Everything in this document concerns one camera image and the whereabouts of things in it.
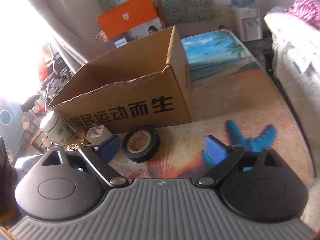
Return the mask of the small wooden stool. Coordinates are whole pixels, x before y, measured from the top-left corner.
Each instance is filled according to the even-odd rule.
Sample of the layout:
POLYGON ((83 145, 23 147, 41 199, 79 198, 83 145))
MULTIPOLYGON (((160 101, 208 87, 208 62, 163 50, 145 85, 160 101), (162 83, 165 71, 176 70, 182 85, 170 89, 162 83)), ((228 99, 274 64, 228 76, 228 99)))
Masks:
POLYGON ((46 135, 46 133, 44 133, 41 129, 39 129, 31 138, 30 145, 35 150, 43 154, 44 152, 46 152, 46 147, 42 143, 42 140, 47 138, 48 136, 46 135))

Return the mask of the wheelchair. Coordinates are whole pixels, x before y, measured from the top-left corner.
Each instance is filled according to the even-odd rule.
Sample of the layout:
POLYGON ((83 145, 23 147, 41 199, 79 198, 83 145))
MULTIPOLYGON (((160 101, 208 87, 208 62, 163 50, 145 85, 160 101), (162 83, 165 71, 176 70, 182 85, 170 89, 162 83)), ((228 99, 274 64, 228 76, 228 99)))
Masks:
POLYGON ((39 64, 39 80, 46 108, 73 76, 60 53, 50 43, 45 44, 39 64))

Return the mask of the blue patterned cushion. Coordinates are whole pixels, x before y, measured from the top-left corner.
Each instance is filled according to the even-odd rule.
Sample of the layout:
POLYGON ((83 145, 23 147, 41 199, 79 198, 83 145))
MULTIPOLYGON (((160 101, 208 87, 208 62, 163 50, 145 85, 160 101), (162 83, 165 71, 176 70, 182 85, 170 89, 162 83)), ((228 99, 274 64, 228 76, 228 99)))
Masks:
POLYGON ((6 149, 12 152, 13 159, 16 158, 23 140, 22 117, 19 104, 1 99, 1 137, 6 149))

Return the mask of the gold-lid dark green jar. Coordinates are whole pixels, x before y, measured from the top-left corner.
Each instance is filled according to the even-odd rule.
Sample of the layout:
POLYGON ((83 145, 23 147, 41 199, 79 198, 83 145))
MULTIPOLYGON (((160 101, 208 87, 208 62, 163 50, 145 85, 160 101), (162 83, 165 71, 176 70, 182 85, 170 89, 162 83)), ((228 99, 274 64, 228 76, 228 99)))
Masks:
POLYGON ((68 143, 67 150, 76 151, 87 144, 88 142, 86 140, 86 132, 83 130, 77 131, 68 143))

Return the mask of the orange Philips product box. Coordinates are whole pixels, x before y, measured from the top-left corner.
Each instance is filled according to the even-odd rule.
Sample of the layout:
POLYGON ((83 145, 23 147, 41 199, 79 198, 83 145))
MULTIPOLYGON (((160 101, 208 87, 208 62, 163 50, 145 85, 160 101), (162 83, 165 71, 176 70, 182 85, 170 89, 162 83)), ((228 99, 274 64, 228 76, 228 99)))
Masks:
POLYGON ((161 0, 128 0, 96 18, 101 31, 95 40, 114 48, 167 27, 161 0))

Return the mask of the brown cardboard box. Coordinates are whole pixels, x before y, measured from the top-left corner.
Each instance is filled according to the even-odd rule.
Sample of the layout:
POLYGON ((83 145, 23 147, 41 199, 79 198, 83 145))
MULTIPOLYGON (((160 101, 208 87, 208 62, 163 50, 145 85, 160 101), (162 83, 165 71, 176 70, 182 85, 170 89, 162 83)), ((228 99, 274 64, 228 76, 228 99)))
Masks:
POLYGON ((176 27, 113 49, 82 66, 48 106, 73 129, 124 133, 189 123, 188 61, 176 27))

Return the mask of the white water dispenser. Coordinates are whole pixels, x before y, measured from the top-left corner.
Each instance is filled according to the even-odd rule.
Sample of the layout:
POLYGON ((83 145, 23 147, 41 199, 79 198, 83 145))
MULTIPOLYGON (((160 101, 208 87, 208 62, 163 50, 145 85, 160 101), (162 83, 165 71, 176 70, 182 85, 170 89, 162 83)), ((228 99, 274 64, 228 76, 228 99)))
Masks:
POLYGON ((242 41, 256 41, 263 39, 263 31, 259 8, 231 7, 233 33, 242 41))

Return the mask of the black electrical tape roll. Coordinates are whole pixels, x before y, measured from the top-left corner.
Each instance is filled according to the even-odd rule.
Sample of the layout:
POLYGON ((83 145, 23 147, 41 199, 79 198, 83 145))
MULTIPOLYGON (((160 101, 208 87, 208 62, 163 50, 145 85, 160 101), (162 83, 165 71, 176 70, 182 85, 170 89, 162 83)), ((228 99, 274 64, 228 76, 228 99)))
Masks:
POLYGON ((122 142, 123 154, 135 163, 151 159, 158 151, 160 138, 151 126, 140 126, 127 133, 122 142))

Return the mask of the white green-label supplement jar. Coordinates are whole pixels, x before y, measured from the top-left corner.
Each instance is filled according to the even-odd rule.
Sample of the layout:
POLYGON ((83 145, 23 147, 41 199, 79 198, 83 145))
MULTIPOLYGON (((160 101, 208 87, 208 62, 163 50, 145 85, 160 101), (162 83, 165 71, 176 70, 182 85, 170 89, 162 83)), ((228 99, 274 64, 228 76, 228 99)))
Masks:
POLYGON ((52 139, 57 146, 67 146, 74 135, 68 126, 55 111, 48 112, 40 123, 40 129, 52 139))

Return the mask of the pink patterned cloth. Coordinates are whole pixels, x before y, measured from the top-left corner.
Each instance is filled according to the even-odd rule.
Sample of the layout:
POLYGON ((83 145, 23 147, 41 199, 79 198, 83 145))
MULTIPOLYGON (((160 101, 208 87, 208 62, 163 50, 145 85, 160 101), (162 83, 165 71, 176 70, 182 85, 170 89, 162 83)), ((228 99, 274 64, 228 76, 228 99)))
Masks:
POLYGON ((295 0, 285 11, 319 30, 319 0, 295 0))

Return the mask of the white USB wall charger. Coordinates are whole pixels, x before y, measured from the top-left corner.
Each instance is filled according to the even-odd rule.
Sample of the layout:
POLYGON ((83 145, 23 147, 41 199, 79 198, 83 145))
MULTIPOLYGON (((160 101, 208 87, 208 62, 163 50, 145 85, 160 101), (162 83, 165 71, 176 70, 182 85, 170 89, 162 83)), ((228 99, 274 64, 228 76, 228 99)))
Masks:
POLYGON ((112 137, 112 133, 104 125, 96 125, 93 123, 86 134, 86 140, 92 145, 99 145, 112 137))

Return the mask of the beige curtain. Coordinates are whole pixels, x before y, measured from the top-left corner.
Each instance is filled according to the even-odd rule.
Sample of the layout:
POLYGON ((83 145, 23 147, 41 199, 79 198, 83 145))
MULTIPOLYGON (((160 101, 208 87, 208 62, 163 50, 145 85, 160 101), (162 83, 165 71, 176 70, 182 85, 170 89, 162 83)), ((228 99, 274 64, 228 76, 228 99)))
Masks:
POLYGON ((101 31, 96 18, 98 0, 28 0, 51 27, 63 60, 76 73, 84 64, 112 49, 95 38, 101 31))

